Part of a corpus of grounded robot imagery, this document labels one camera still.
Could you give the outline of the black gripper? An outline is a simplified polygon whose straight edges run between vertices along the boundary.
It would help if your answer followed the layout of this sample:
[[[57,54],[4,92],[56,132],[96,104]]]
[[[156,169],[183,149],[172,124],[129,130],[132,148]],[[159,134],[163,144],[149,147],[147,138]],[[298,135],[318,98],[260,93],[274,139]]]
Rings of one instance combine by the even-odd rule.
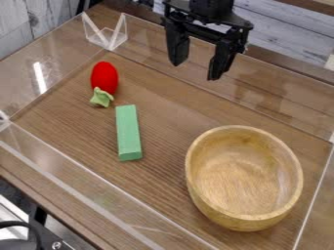
[[[189,37],[215,46],[207,79],[217,80],[230,70],[236,53],[242,53],[254,28],[234,13],[235,0],[163,0],[168,59],[177,66],[188,58]]]

